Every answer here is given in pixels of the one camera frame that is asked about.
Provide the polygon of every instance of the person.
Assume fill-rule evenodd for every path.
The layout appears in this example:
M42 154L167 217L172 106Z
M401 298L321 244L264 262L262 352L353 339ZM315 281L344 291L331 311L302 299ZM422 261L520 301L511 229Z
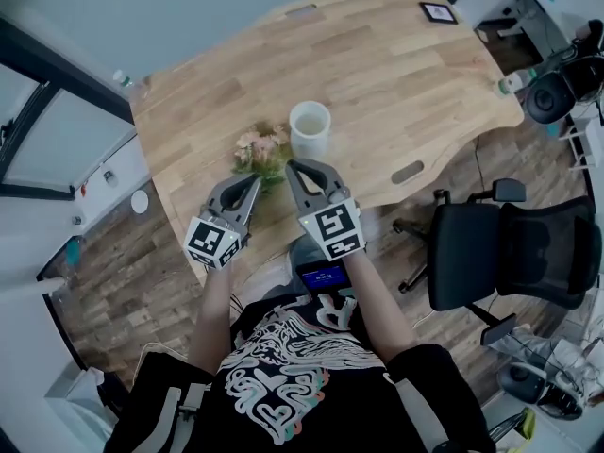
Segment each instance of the person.
M323 258L308 236L291 247L292 270ZM404 381L440 421L453 445L442 451L495 452L479 404L451 356L438 345L418 343L363 250L343 258L352 295L310 294L294 277L247 306L230 327L233 261L208 273L188 363L167 354L146 356L106 452L133 451L158 422L168 387L185 394L191 383L210 389L185 451L432 451L411 420L420 401L401 399Z

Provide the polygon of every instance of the wooden table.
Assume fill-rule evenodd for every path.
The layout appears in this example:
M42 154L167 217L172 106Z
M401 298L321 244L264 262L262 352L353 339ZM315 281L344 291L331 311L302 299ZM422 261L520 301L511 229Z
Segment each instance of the wooden table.
M238 138L260 120L287 122L299 101L330 109L325 162L362 208L405 199L479 134L520 124L516 99L495 95L501 71L472 28L459 15L459 25L430 23L422 1L446 4L298 2L148 77L150 91L133 105L134 120L178 240L211 188L231 175ZM308 5L316 8L287 14ZM421 171L394 183L406 168ZM296 212L287 183L259 201L250 246L238 260L249 273L302 233ZM203 267L190 264L203 282Z

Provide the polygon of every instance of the picture frame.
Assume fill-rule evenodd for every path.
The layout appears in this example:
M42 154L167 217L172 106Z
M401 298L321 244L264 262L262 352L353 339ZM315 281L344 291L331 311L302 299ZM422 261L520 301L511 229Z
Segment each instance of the picture frame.
M447 5L420 2L419 6L426 14L428 20L435 24L457 25L459 23Z

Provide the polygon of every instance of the black office chair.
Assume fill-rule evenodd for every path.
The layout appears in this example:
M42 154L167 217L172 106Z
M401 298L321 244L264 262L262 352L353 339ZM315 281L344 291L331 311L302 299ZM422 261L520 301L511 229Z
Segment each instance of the black office chair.
M526 201L525 186L499 179L489 192L472 194L466 203L451 203L450 193L434 193L438 206L429 234L403 220L393 223L428 243L428 262L401 293L428 277L430 306L435 310L466 307L489 327L480 343L491 344L515 327L515 314L499 320L474 303L496 289L500 295L531 295L566 309L576 309L596 281L602 238L587 197L541 210L506 203Z

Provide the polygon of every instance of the white cup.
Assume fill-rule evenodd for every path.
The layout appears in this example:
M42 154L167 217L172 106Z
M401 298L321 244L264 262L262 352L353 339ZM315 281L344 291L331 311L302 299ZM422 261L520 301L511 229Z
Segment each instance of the white cup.
M305 101L290 112L292 150L297 158L320 159L327 152L331 114L321 103Z

